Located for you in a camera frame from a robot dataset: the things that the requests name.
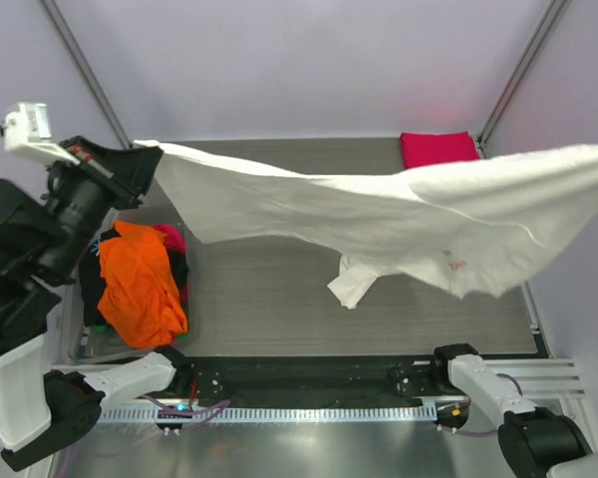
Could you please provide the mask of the white t-shirt with red print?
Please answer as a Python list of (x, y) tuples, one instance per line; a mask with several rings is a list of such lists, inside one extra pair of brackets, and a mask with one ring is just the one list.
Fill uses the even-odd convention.
[(544, 269), (598, 212), (598, 144), (390, 175), (302, 174), (162, 143), (155, 178), (205, 244), (263, 236), (338, 252), (329, 284), (357, 306), (384, 276), (498, 297)]

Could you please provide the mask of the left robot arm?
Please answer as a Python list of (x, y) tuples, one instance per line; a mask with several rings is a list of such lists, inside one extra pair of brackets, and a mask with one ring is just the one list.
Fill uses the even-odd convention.
[(43, 201), (0, 178), (0, 449), (17, 472), (79, 441), (105, 410), (152, 392), (180, 397), (193, 381), (190, 359), (170, 346), (99, 374), (45, 365), (57, 288), (72, 283), (107, 214), (140, 205), (162, 152), (76, 136), (49, 156)]

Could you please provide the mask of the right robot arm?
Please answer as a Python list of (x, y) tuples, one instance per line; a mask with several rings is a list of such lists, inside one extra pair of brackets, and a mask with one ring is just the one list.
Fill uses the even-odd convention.
[(438, 392), (459, 390), (484, 412), (515, 476), (598, 477), (598, 452), (578, 425), (511, 390), (472, 346), (436, 348), (423, 375)]

